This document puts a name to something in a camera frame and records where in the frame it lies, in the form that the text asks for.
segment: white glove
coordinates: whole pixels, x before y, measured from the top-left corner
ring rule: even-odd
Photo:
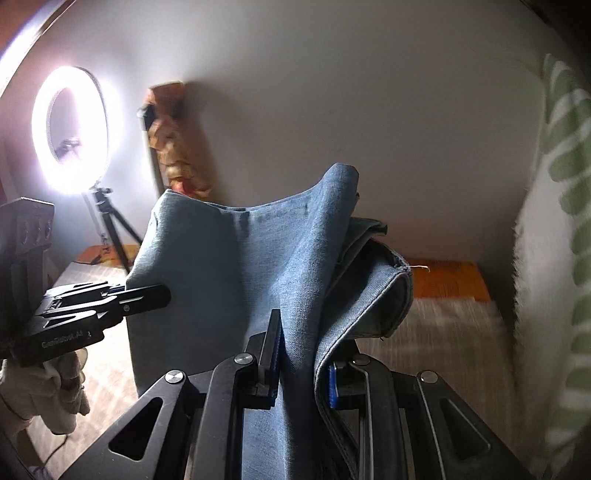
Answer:
[[[76,414],[90,411],[82,387],[86,349],[67,353],[43,363],[21,368],[6,359],[0,372],[0,395],[8,408],[23,421],[40,415],[54,434],[71,433]]]

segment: gray wall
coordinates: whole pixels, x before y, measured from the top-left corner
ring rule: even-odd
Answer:
[[[156,193],[135,111],[149,85],[197,82],[220,202],[275,200],[352,164],[356,214],[388,222],[390,246],[476,261],[508,300],[548,52],[574,62],[518,0],[78,0],[0,99],[0,134],[20,193],[56,204],[63,267],[98,239],[82,199],[49,189],[37,165],[30,114],[45,77],[82,66],[118,96],[122,142],[103,183],[141,232]]]

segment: striped fabric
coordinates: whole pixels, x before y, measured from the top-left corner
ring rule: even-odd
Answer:
[[[541,425],[533,465],[546,479],[591,419],[591,96],[551,55],[542,77],[544,124],[517,226],[516,287],[526,424]]]

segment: denim garment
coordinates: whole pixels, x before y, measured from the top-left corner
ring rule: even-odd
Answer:
[[[171,369],[213,369],[281,309],[285,354],[271,411],[245,412],[244,479],[334,477],[327,442],[355,459],[327,408],[324,372],[340,340],[388,336],[412,301],[406,262],[351,218],[357,171],[335,164],[310,190],[252,208],[167,191],[152,212],[127,287],[164,283],[168,307],[128,321],[138,392]]]

